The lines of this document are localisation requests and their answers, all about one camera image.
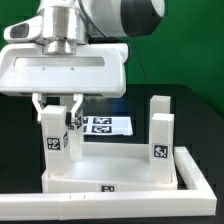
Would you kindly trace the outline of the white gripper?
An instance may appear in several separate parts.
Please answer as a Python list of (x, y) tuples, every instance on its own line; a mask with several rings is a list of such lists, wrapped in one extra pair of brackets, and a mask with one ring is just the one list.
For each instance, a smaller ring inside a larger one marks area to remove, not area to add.
[(33, 93), (38, 121), (46, 95), (74, 94), (74, 105), (66, 113), (65, 123), (78, 126), (82, 94), (119, 98), (126, 92), (124, 64), (128, 56), (125, 43), (81, 45), (74, 55), (45, 55), (42, 47), (34, 43), (9, 44), (0, 52), (0, 93)]

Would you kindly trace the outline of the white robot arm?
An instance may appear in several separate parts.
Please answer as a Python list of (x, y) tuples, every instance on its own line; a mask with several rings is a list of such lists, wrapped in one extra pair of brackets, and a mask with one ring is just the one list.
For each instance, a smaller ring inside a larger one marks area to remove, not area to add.
[(0, 93), (30, 96), (39, 112), (46, 97), (71, 96), (75, 123), (86, 96), (124, 95), (120, 39), (152, 34), (164, 14), (164, 0), (40, 0), (35, 17), (4, 30)]

